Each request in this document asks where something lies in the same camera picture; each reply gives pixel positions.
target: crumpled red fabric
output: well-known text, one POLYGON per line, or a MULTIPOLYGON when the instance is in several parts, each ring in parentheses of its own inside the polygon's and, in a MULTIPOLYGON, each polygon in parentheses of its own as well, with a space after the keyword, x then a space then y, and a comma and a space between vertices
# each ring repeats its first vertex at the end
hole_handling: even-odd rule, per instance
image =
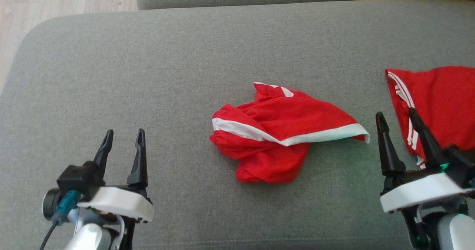
POLYGON ((386 69, 387 85, 409 153, 420 168, 425 154, 409 119, 416 108, 441 147, 475 148, 475 68, 446 66, 424 72, 386 69))
POLYGON ((310 142, 369 134, 348 113, 301 91, 255 82, 256 99, 237 107, 226 104, 213 115, 209 137, 219 151, 239 160, 241 182, 292 182, 310 142))

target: green led light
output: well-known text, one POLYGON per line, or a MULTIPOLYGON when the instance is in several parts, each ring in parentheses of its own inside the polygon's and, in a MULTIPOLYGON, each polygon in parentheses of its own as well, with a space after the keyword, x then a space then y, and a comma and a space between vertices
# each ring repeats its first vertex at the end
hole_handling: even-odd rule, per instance
POLYGON ((446 163, 446 164, 441 164, 441 165, 440 165, 440 172, 441 172, 441 173, 445 173, 445 170, 447 169, 447 167, 448 167, 448 163, 446 163))

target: white stripe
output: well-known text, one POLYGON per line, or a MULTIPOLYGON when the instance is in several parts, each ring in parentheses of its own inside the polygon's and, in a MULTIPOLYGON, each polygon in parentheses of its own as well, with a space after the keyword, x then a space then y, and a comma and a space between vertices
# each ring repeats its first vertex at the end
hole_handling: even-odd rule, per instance
MULTIPOLYGON (((276 86, 276 85, 264 84, 264 83, 262 83, 262 82, 254 82, 254 84, 271 86, 271 87, 273 87, 273 88, 279 87, 279 86, 276 86)), ((294 94, 292 93, 292 91, 290 91, 289 89, 287 89, 287 88, 285 88, 285 87, 280 87, 280 89, 282 89, 282 92, 284 93, 284 95, 285 95, 286 97, 293 97, 293 96, 294 96, 294 94)))
POLYGON ((284 93, 284 95, 286 97, 293 97, 294 94, 292 93, 292 91, 290 91, 289 89, 285 88, 285 87, 280 87, 284 93))
POLYGON ((423 169, 423 168, 426 168, 426 164, 422 164, 424 162, 424 159, 422 159, 421 157, 417 156, 417 163, 416 165, 423 169))
MULTIPOLYGON (((407 99, 404 99, 403 100, 407 103, 407 105, 409 107, 412 107, 412 108, 415 108, 416 106, 414 106, 414 101, 412 100, 412 97, 411 97, 411 94, 409 93, 409 90, 407 89, 406 85, 404 84, 404 82, 395 74, 393 74, 392 72, 387 72, 387 75, 392 78, 397 86, 399 87, 399 89, 401 89, 401 94, 404 95, 407 99)), ((409 131, 407 132, 407 144, 408 145, 412 145, 412 149, 416 150, 416 147, 417 147, 417 139, 419 137, 419 134, 414 130, 414 128, 412 128, 412 122, 411 120, 409 119, 409 131)))
POLYGON ((278 86, 276 86, 276 85, 268 85, 268 84, 264 84, 264 83, 262 83, 262 82, 254 82, 254 84, 271 86, 271 87, 273 87, 273 88, 278 87, 278 86))
POLYGON ((400 96, 401 99, 404 100, 406 103, 409 103, 409 101, 407 100, 407 97, 404 96, 404 93, 402 93, 402 91, 397 90, 397 91, 396 91, 396 94, 397 94, 398 96, 400 96))
POLYGON ((365 141, 370 142, 370 135, 368 132, 358 123, 342 126, 339 128, 317 131, 313 133, 307 133, 302 135, 293 136, 285 140, 278 140, 263 130, 255 128, 248 124, 239 123, 231 120, 224 120, 221 118, 213 118, 213 129, 225 131, 233 135, 247 138, 251 140, 257 140, 259 142, 269 141, 276 142, 280 145, 290 146, 297 145, 304 142, 326 142, 328 140, 339 140, 358 135, 364 135, 365 141))

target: wooden floor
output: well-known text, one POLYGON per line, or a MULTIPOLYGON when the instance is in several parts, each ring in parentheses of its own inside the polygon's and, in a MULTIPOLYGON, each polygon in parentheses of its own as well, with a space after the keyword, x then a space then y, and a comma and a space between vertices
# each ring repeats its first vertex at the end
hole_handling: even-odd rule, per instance
POLYGON ((0 94, 18 46, 37 24, 72 14, 136 10, 136 0, 0 0, 0 94))

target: gray couch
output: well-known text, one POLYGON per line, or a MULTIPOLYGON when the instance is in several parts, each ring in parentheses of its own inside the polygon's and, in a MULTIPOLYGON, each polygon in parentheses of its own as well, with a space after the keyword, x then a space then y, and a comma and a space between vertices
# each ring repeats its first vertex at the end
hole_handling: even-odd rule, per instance
MULTIPOLYGON (((138 128, 147 137, 155 218, 134 249, 409 248, 384 214, 374 115, 407 154, 387 67, 475 66, 471 1, 333 1, 75 15, 23 41, 0 96, 0 245, 38 247, 45 192, 68 164, 94 157, 114 129, 105 180, 125 183, 138 128), (373 137, 314 143, 291 184, 241 184, 208 137, 212 114, 287 86, 351 114, 373 137)), ((61 249, 73 227, 54 231, 61 249)))

